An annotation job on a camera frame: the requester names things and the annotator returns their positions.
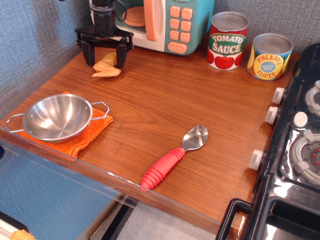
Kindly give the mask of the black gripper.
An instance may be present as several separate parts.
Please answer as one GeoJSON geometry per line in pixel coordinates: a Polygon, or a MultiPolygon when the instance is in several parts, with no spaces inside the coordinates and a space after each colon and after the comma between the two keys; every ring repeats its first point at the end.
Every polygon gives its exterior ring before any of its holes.
{"type": "Polygon", "coordinates": [[[124,31],[116,26],[116,12],[107,10],[106,12],[92,11],[94,24],[92,26],[76,28],[77,45],[81,48],[86,64],[92,67],[95,64],[95,49],[90,41],[96,38],[121,37],[116,48],[117,67],[122,69],[125,65],[127,50],[133,50],[133,33],[124,31]]]}

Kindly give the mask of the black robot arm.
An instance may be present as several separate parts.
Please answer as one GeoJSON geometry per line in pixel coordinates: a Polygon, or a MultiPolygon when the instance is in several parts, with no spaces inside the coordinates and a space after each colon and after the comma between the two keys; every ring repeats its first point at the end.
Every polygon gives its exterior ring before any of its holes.
{"type": "Polygon", "coordinates": [[[125,65],[127,52],[134,49],[133,36],[130,31],[119,29],[113,0],[93,0],[90,3],[93,14],[93,24],[76,28],[77,45],[81,48],[85,62],[92,67],[95,64],[95,47],[116,49],[117,67],[122,69],[125,65]]]}

